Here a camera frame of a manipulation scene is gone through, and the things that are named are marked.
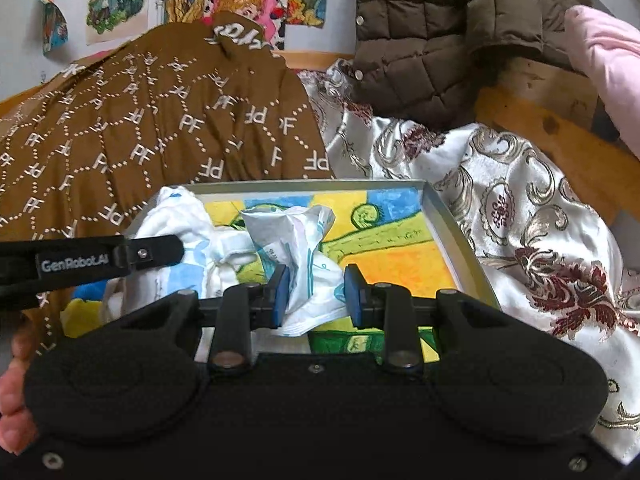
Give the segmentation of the person's left hand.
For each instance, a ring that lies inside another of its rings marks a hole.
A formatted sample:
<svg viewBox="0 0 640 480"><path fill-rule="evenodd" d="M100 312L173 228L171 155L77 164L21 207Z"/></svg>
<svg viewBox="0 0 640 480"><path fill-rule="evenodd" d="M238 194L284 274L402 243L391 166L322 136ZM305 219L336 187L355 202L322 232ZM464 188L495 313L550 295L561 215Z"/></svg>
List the person's left hand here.
<svg viewBox="0 0 640 480"><path fill-rule="evenodd" d="M30 361L36 354L38 334L34 323L25 320L11 341L12 360L1 375L1 448L21 454L38 436L32 413L24 400L24 379Z"/></svg>

